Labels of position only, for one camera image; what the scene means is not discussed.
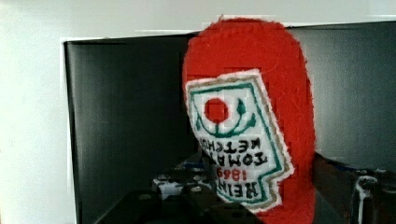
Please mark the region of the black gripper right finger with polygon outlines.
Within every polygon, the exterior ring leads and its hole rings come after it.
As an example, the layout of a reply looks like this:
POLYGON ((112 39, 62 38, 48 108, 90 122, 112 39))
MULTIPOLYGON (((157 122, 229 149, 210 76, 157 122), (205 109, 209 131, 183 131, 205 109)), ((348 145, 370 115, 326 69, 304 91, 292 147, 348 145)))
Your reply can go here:
POLYGON ((395 173, 358 169, 315 155, 316 190, 346 224, 395 224, 395 173))

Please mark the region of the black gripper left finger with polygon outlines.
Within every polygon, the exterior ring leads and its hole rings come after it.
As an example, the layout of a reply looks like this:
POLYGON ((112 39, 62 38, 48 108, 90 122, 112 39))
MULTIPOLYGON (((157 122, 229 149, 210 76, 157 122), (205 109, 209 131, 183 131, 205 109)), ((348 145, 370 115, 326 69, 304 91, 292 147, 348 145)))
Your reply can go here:
POLYGON ((193 155, 160 173, 151 190, 124 196, 95 224, 262 224, 243 205, 215 192, 213 165, 193 155))

